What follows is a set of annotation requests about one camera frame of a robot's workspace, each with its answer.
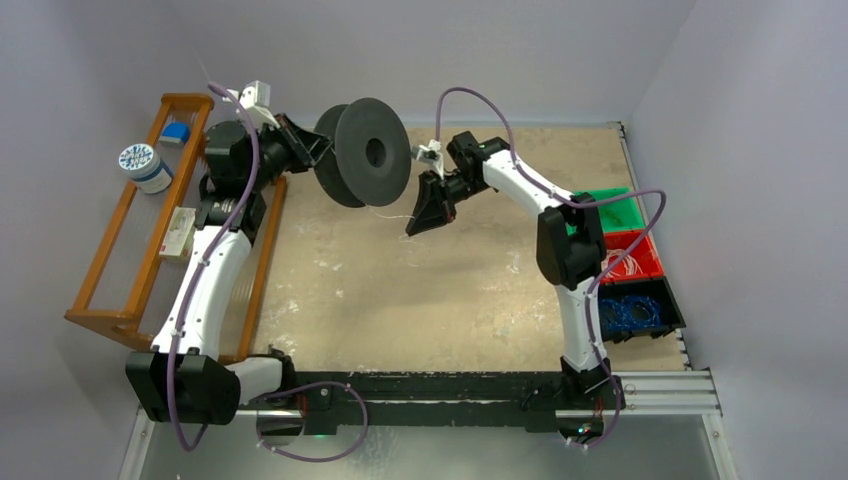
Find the black cable spool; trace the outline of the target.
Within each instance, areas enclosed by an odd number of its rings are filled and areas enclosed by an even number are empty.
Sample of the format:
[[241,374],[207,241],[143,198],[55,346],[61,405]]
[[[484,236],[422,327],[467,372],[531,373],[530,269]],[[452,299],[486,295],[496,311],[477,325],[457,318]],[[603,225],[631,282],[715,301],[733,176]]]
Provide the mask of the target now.
[[365,97],[333,106],[314,131],[331,141],[314,172],[333,201],[348,208],[383,207],[403,194],[411,175],[411,144],[388,104]]

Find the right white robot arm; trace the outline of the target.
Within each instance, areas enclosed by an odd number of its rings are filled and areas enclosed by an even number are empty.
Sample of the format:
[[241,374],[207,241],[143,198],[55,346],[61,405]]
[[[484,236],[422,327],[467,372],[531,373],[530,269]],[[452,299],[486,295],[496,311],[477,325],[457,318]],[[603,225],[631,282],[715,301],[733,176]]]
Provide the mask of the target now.
[[593,197],[559,192],[500,137],[480,142],[470,132],[462,132],[446,146],[437,140],[415,146],[411,157],[428,169],[419,176],[406,234],[415,236],[448,225],[456,218],[459,202],[488,189],[506,195],[536,220],[536,264],[555,288],[564,332],[564,399],[584,407],[602,388],[613,388],[593,292],[606,257]]

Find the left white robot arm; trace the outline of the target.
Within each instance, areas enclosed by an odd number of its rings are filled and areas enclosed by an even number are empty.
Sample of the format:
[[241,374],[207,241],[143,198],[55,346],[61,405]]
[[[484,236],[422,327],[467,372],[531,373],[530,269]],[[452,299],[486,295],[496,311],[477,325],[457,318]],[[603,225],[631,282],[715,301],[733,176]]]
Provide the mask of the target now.
[[290,356],[279,350],[224,365],[220,337],[231,294],[260,232],[263,189],[285,172],[315,167],[332,137],[279,114],[250,131],[229,120],[209,128],[200,206],[189,266],[165,324],[125,371],[141,407],[157,422],[226,425],[238,407],[261,397],[284,409],[297,399]]

